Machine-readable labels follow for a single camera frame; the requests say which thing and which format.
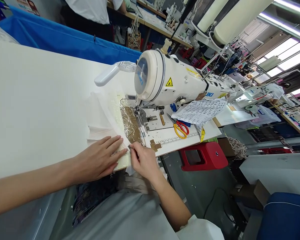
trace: gray floor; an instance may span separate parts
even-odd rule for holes
[[[246,130],[238,129],[234,125],[227,125],[222,130],[226,136],[236,138],[244,144],[254,142]],[[212,171],[184,172],[181,170],[182,162],[178,151],[166,154],[162,159],[173,187],[182,199],[186,198],[187,207],[198,218],[203,218],[216,188],[222,188],[229,193],[236,184],[228,167]],[[205,219],[220,227],[225,239],[232,239],[234,224],[226,217],[223,204],[227,214],[231,215],[226,194],[217,190]]]

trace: window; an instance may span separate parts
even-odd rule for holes
[[[298,51],[300,51],[300,43],[294,45],[292,48],[289,48],[285,52],[281,53],[278,57],[281,60],[285,60],[286,58],[290,57],[291,55],[295,54]]]
[[[280,65],[278,65],[278,67],[283,70],[288,70],[289,68],[292,68],[295,65],[298,65],[299,63],[300,63],[300,53],[290,58],[289,60],[281,63]]]
[[[296,45],[297,43],[298,43],[297,40],[294,40],[293,38],[289,38],[287,41],[281,43],[278,47],[276,47],[271,52],[269,52],[268,54],[266,54],[265,57],[268,59],[268,58],[271,58],[272,56],[278,56],[281,53],[283,53],[284,51],[286,51],[289,48],[291,48],[294,45]]]
[[[295,91],[293,91],[293,92],[291,92],[293,95],[297,95],[297,94],[299,94],[300,93],[300,89],[298,89],[298,90],[295,90]]]
[[[257,62],[256,62],[256,64],[260,64],[260,63],[263,63],[265,60],[267,60],[266,58],[260,58]]]
[[[270,77],[273,77],[281,72],[282,72],[282,70],[280,70],[279,68],[274,68],[267,73],[269,74]]]
[[[289,38],[285,42],[281,43],[279,46],[277,46],[275,49],[264,55],[262,58],[260,58],[258,61],[255,63],[258,65],[260,63],[263,63],[264,61],[268,60],[269,58],[273,56],[278,56],[278,58],[281,60],[281,62],[295,53],[300,51],[300,42],[297,39],[294,38]],[[297,55],[293,56],[292,58],[286,60],[285,62],[277,65],[275,68],[271,69],[270,71],[267,72],[267,74],[270,77],[274,77],[277,74],[288,70],[300,63],[300,53]],[[255,77],[255,80],[258,83],[263,83],[269,79],[267,74],[257,74]]]

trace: yellow warning triangle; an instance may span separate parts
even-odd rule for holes
[[[167,82],[166,87],[173,87],[171,78],[170,78],[169,81]]]

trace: paper roll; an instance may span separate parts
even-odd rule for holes
[[[214,29],[214,38],[220,44],[231,42],[273,0],[240,0]]]
[[[202,32],[206,32],[227,2],[228,0],[215,0],[206,12],[206,14],[203,15],[197,27]]]

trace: blue tarp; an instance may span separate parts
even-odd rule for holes
[[[20,44],[96,62],[114,64],[135,62],[140,52],[95,38],[59,23],[9,6],[13,15],[0,21],[0,27]]]

